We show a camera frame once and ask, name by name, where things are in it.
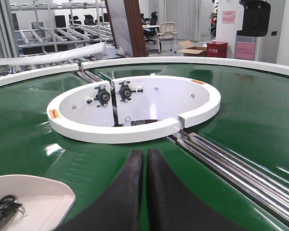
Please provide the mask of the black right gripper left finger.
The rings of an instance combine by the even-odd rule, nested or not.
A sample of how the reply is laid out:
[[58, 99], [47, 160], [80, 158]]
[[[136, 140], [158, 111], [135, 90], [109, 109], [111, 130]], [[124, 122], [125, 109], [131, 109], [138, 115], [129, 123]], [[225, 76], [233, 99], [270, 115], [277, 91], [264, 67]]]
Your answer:
[[139, 231], [144, 157], [131, 151], [108, 188], [84, 211], [57, 231]]

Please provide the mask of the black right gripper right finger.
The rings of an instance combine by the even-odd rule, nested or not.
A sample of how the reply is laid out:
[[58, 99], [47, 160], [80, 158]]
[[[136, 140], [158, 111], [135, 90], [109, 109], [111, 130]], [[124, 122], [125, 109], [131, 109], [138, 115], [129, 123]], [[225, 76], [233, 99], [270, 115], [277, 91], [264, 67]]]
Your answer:
[[152, 231], [242, 231], [195, 196], [159, 149], [147, 155], [146, 197]]

